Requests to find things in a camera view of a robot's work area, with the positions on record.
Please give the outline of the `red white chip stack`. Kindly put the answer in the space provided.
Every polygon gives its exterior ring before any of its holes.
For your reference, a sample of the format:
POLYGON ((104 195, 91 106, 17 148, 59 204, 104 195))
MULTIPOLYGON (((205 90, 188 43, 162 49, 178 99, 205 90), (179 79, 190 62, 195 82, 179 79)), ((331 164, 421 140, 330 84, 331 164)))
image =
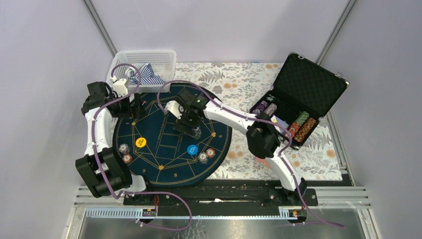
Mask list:
POLYGON ((208 158, 213 158, 215 156, 215 150, 213 148, 209 148, 206 150, 206 154, 208 158))

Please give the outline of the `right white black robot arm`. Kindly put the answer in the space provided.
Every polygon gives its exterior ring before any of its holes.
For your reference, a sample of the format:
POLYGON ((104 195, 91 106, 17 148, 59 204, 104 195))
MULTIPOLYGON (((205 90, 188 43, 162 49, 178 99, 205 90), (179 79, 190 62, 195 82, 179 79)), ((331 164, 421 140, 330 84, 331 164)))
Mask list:
POLYGON ((266 160, 278 176, 286 191, 288 203, 298 205, 305 199, 307 182, 296 173, 283 153, 282 128, 265 113, 254 115, 227 106, 206 92, 192 94, 182 89, 175 100, 165 105, 165 112, 176 117, 174 129, 193 138, 201 136, 203 120, 214 120, 244 134, 248 150, 256 157, 266 160))

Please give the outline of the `blue ten chip stack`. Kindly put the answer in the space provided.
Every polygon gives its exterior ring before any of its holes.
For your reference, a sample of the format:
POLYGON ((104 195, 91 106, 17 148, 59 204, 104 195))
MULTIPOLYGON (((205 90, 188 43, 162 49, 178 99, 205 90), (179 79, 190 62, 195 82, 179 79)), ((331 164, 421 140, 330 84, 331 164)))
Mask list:
POLYGON ((201 152, 198 155, 198 161, 202 164, 206 164, 208 161, 208 155, 205 152, 201 152))

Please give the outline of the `yellow big blind button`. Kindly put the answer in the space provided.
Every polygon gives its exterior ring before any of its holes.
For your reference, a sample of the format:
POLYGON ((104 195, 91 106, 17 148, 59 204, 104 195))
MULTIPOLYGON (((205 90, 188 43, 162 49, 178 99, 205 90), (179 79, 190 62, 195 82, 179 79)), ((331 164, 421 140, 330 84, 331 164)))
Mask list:
POLYGON ((137 148, 143 148, 147 145, 147 140, 144 137, 139 137, 136 141, 135 141, 135 146, 137 148))

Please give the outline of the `blue yellow fifty chip stack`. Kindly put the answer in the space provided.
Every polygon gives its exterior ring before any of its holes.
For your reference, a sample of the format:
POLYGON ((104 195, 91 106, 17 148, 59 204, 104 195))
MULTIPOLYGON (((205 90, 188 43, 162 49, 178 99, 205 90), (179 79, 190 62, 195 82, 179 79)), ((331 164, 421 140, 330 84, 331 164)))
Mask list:
POLYGON ((200 127, 196 127, 193 129, 193 133, 194 133, 194 138, 195 139, 199 139, 202 136, 202 131, 200 127))

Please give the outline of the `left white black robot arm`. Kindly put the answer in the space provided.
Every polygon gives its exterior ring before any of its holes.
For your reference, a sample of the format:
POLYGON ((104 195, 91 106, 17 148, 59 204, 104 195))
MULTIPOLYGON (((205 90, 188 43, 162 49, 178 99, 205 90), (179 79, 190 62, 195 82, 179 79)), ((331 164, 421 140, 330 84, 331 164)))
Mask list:
POLYGON ((140 94, 129 93, 127 79, 93 82, 87 85, 89 96, 81 108, 88 125, 84 156, 75 162, 76 170, 96 198, 119 196, 121 191, 135 194, 144 205, 154 200, 153 189, 142 176, 132 175, 123 158, 113 148, 114 118, 141 119, 146 115, 140 94))

